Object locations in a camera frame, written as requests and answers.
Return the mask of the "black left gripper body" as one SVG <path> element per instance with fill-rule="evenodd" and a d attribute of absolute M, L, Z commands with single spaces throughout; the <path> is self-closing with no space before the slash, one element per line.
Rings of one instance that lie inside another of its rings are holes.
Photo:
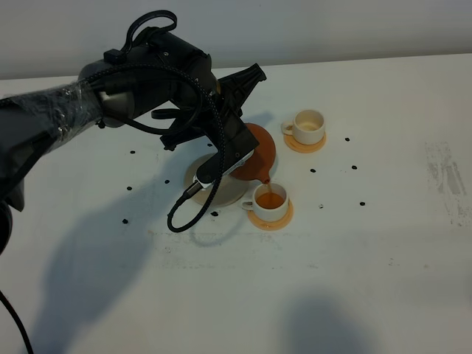
<path fill-rule="evenodd" d="M 224 109 L 221 96 L 220 95 L 218 97 L 214 96 L 214 98 L 215 98 L 215 101 L 214 101 L 215 107 L 218 109 L 218 119 L 215 118 L 210 107 L 203 108 L 198 114 L 198 117 L 196 118 L 196 120 L 191 124 L 190 127 L 184 129 L 180 133 L 173 133 L 173 134 L 161 137 L 161 141 L 164 145 L 165 150 L 175 150 L 175 148 L 180 144 L 189 142 L 191 140 L 200 138 L 202 136 L 206 136 L 204 133 L 204 126 L 205 124 L 207 124 L 208 122 L 211 122 L 212 120 L 218 121 L 220 135 L 221 137 L 223 137 L 221 115 L 225 115 L 231 111 L 231 112 L 234 112 L 235 114 L 238 114 L 240 118 L 242 117 L 241 109 L 239 111 L 233 111 L 231 109 Z"/>

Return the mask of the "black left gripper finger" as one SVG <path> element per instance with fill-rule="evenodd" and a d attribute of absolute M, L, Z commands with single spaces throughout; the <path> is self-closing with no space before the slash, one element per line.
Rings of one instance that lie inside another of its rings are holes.
<path fill-rule="evenodd" d="M 265 72 L 255 63 L 247 69 L 222 77 L 221 88 L 223 108 L 239 111 L 258 83 L 266 80 Z"/>

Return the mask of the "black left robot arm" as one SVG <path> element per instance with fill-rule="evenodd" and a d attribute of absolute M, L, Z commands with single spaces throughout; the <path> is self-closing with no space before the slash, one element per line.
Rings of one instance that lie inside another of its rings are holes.
<path fill-rule="evenodd" d="M 76 82 L 1 101 L 1 244 L 24 208 L 24 178 L 48 152 L 93 125 L 129 125 L 160 136 L 164 147 L 208 137 L 217 153 L 200 166 L 183 200 L 221 179 L 269 181 L 266 136 L 242 121 L 242 105 L 264 81 L 258 65 L 216 78 L 212 59 L 167 30 L 148 27 L 83 68 Z"/>

